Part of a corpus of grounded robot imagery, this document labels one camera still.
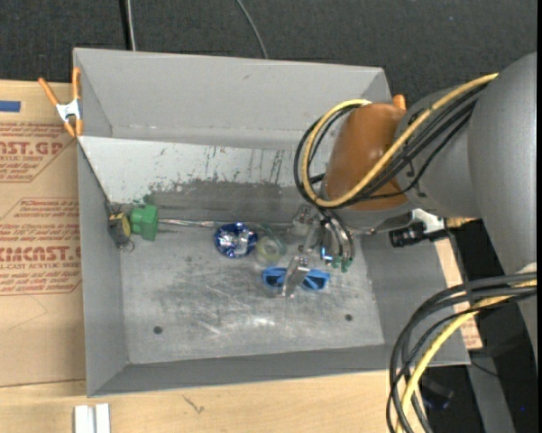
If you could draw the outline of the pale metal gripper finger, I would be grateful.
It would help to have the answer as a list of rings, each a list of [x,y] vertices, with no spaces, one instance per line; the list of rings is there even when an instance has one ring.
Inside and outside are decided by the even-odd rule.
[[[307,256],[296,255],[292,258],[285,273],[283,282],[283,296],[292,298],[295,290],[305,280],[310,272]]]
[[[291,235],[302,253],[310,253],[317,244],[319,218],[313,207],[301,206],[292,221]]]

